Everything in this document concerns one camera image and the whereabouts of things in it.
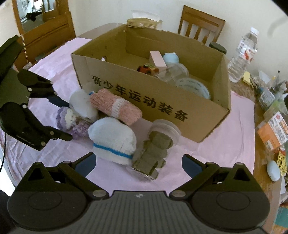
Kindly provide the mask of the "purple crochet flower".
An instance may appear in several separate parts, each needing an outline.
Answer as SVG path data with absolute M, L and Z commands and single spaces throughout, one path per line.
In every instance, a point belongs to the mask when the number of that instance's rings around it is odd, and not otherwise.
M 61 107 L 56 116 L 57 127 L 72 135 L 73 139 L 87 138 L 91 123 L 76 116 L 71 108 Z

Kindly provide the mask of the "white sock blue stripe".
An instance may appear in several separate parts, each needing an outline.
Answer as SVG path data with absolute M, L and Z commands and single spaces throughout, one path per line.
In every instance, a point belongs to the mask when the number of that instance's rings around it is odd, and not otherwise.
M 112 117 L 101 118 L 88 128 L 88 136 L 93 141 L 93 153 L 121 165 L 131 164 L 136 151 L 137 139 L 133 130 Z

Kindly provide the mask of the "clear jar with brown sock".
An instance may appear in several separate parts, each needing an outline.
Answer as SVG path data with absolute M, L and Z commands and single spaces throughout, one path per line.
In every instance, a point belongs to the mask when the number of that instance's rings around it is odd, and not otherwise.
M 169 149 L 178 144 L 180 129 L 168 120 L 155 120 L 126 169 L 141 180 L 156 180 L 166 165 Z

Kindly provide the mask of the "clear tape roll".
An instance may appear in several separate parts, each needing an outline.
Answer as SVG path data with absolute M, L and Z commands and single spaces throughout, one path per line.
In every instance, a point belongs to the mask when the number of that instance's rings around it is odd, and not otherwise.
M 211 99 L 208 88 L 204 86 L 201 82 L 197 81 L 196 79 L 181 78 L 175 82 L 175 85 L 205 99 Z

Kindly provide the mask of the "red bear toy car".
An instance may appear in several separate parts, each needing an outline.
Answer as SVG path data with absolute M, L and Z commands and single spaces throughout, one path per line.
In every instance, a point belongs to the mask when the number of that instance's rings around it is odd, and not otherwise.
M 141 72 L 141 73 L 144 73 L 144 74 L 147 74 L 147 75 L 153 76 L 153 72 L 159 72 L 159 69 L 156 66 L 154 66 L 154 65 L 152 65 L 150 63 L 146 63 L 146 64 L 144 64 L 142 66 L 139 66 L 137 68 L 137 71 Z

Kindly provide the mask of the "blue figurine toy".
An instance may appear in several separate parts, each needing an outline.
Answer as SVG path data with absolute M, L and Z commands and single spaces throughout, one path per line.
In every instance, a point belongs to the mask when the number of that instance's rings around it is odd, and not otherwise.
M 166 65 L 180 63 L 179 57 L 175 52 L 164 53 L 163 60 Z

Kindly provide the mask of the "long pink box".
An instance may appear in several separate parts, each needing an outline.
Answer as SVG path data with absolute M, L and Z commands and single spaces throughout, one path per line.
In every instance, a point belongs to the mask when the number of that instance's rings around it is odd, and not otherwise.
M 149 52 L 149 62 L 156 66 L 159 70 L 165 69 L 167 67 L 163 57 L 159 51 L 150 51 Z

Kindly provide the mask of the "pink tablecloth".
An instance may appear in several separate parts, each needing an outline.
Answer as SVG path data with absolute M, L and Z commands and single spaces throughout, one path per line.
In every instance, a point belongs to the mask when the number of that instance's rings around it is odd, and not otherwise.
M 53 82 L 58 95 L 68 100 L 79 89 L 71 54 L 87 43 L 76 38 L 55 52 L 41 59 L 31 71 Z M 64 160 L 75 161 L 92 151 L 92 141 L 83 138 L 72 141 L 49 141 L 41 151 L 36 151 L 11 136 L 1 133 L 1 189 L 11 195 L 29 167 L 37 161 L 45 166 L 56 166 Z M 244 163 L 250 171 L 255 163 L 254 103 L 236 93 L 231 93 L 231 112 L 228 117 L 205 140 L 196 143 L 180 137 L 176 146 L 169 150 L 166 165 L 156 180 L 137 175 L 128 166 L 119 165 L 102 158 L 88 179 L 109 193 L 124 191 L 166 191 L 189 180 L 182 169 L 182 156 L 189 154 L 205 163 L 212 161 L 221 167 Z

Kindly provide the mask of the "wooden chair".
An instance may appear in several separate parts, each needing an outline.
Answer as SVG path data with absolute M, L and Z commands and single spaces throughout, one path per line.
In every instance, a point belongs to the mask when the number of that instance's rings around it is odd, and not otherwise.
M 184 33 L 184 36 L 190 37 L 190 33 L 193 29 L 193 26 L 197 26 L 197 30 L 194 35 L 194 39 L 198 40 L 201 34 L 201 31 L 206 31 L 205 35 L 202 38 L 202 43 L 206 44 L 211 34 L 213 38 L 211 42 L 217 42 L 222 32 L 225 20 L 210 15 L 208 13 L 202 12 L 200 10 L 191 8 L 187 5 L 183 6 L 182 15 L 179 23 L 178 34 L 181 34 L 183 23 L 187 23 L 187 29 Z
M 15 61 L 16 68 L 21 70 L 29 62 L 35 64 L 38 56 L 51 53 L 75 37 L 70 12 L 45 22 L 17 40 L 23 49 Z

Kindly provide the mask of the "gold ornament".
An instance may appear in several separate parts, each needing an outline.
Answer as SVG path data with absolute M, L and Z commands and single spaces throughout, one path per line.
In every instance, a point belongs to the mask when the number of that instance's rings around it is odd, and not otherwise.
M 285 176 L 287 173 L 287 164 L 286 164 L 286 156 L 282 153 L 282 151 L 278 152 L 277 165 L 280 169 L 281 176 Z

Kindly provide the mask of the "orange label plastic container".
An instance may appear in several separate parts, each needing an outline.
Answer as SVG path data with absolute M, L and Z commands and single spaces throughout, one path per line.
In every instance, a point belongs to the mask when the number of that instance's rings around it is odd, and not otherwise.
M 256 132 L 268 152 L 278 149 L 287 142 L 287 114 L 276 112 L 262 121 Z

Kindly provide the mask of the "yellow sticky notes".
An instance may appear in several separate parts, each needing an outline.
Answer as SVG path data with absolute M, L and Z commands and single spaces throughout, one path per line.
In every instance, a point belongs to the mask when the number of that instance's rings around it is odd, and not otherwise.
M 242 76 L 242 81 L 247 84 L 248 86 L 251 85 L 251 81 L 250 81 L 250 73 L 248 71 L 245 71 L 245 73 Z

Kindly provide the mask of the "tissue box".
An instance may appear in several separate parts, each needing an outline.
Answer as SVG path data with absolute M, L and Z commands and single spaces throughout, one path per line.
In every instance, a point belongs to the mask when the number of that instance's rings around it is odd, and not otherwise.
M 126 24 L 134 28 L 162 29 L 162 20 L 159 15 L 140 10 L 133 10 L 132 18 L 128 19 Z

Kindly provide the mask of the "black lid glass jar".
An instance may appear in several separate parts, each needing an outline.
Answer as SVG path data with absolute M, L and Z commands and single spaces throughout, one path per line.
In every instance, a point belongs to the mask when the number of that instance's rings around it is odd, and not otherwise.
M 226 53 L 227 53 L 226 48 L 224 48 L 223 46 L 221 46 L 220 44 L 218 44 L 218 43 L 216 43 L 216 42 L 211 42 L 211 43 L 209 44 L 209 47 L 210 47 L 210 48 L 213 48 L 213 49 L 215 49 L 215 50 L 217 50 L 217 51 L 219 51 L 219 52 L 221 52 L 221 53 L 223 53 L 223 54 L 226 54 Z

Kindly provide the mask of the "wooden chair back middle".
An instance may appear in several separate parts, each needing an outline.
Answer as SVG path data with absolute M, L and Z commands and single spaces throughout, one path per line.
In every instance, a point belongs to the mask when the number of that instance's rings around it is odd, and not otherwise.
M 211 42 L 217 42 L 222 32 L 225 20 L 210 15 L 208 13 L 202 12 L 200 10 L 191 8 L 187 5 L 183 6 L 182 15 L 179 23 L 178 34 L 181 34 L 183 23 L 187 23 L 187 29 L 184 33 L 184 36 L 190 37 L 190 33 L 193 29 L 193 26 L 197 26 L 197 30 L 194 35 L 194 39 L 198 40 L 201 34 L 201 31 L 206 31 L 205 35 L 202 38 L 202 43 L 206 44 L 211 34 L 213 38 Z

